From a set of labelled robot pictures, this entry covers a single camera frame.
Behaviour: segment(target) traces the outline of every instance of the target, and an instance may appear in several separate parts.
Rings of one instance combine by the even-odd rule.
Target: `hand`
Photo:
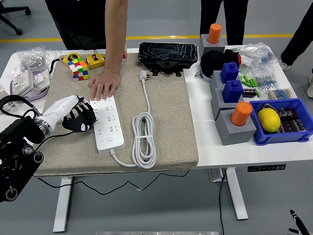
[[[100,100],[114,95],[116,88],[121,81],[119,73],[104,70],[102,73],[93,76],[88,83],[91,88],[90,100]]]

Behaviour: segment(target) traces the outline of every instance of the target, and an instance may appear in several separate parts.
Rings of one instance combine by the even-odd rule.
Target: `finger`
[[[93,76],[93,77],[88,81],[88,86],[91,88],[91,87],[94,85],[95,81],[96,81],[96,79],[95,79],[95,77]]]
[[[114,95],[115,90],[116,90],[116,86],[112,85],[112,86],[111,86],[110,93],[109,93],[109,97],[111,97],[112,95]]]
[[[104,91],[103,91],[103,99],[107,99],[108,98],[108,94],[109,94],[109,89],[110,89],[110,85],[108,83],[104,84]]]
[[[103,85],[98,84],[97,91],[96,91],[96,100],[97,101],[101,100],[102,90],[103,90]]]
[[[97,85],[93,85],[91,87],[90,100],[95,100],[96,92],[97,92]]]

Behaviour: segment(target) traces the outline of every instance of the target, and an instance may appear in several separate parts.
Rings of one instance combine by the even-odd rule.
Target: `gray floor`
[[[30,16],[23,12],[6,16],[23,30],[22,36],[0,22],[0,40],[58,38],[58,32],[43,1],[4,0],[5,6],[28,5]],[[250,0],[246,34],[293,34],[311,4],[310,0]],[[200,25],[200,1],[129,0],[128,36],[197,35]],[[223,7],[218,22],[224,25]],[[245,38],[244,43],[263,42],[274,54],[280,53],[290,38]],[[162,42],[198,43],[198,40],[162,40]],[[129,48],[140,41],[127,42]],[[47,49],[65,49],[55,43],[0,43],[0,73],[11,54],[19,50],[45,45]],[[312,69],[313,48],[310,46],[286,72],[298,97],[304,100],[313,115],[313,100],[306,96]],[[313,162],[288,163],[285,170],[247,172],[236,168],[249,220],[237,221],[227,184],[222,189],[222,213],[226,235],[283,235],[296,228],[289,213],[295,210],[313,232]],[[174,171],[181,175],[184,172]],[[157,173],[129,173],[75,177],[101,192],[110,191],[127,180],[140,187],[148,185]],[[54,185],[58,177],[46,180]],[[145,191],[125,187],[101,196],[82,184],[72,187],[68,211],[69,235],[94,235],[96,231],[218,231],[220,184],[209,182],[207,170],[192,170],[186,177],[160,176]],[[58,189],[32,179],[14,202],[0,204],[0,234],[52,234]]]

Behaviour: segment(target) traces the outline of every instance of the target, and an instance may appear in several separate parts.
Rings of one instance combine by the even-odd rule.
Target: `orange cup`
[[[221,31],[222,26],[219,23],[211,24],[207,41],[211,44],[218,43],[220,40]]]
[[[252,112],[252,106],[248,102],[239,102],[230,121],[236,126],[243,126]]]

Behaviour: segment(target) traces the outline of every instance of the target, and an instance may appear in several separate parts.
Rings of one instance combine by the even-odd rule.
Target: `person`
[[[90,99],[111,97],[121,77],[128,0],[45,0],[68,50],[106,48],[102,73],[89,81]]]
[[[200,34],[208,34],[211,24],[216,22],[222,1],[226,22],[228,45],[242,45],[248,0],[201,0]]]
[[[281,53],[280,67],[283,71],[291,68],[296,59],[309,47],[313,41],[311,26],[313,22],[313,3],[311,3],[307,13],[304,15],[299,28],[294,33],[285,50]],[[308,96],[313,98],[313,75],[309,78],[310,87]]]

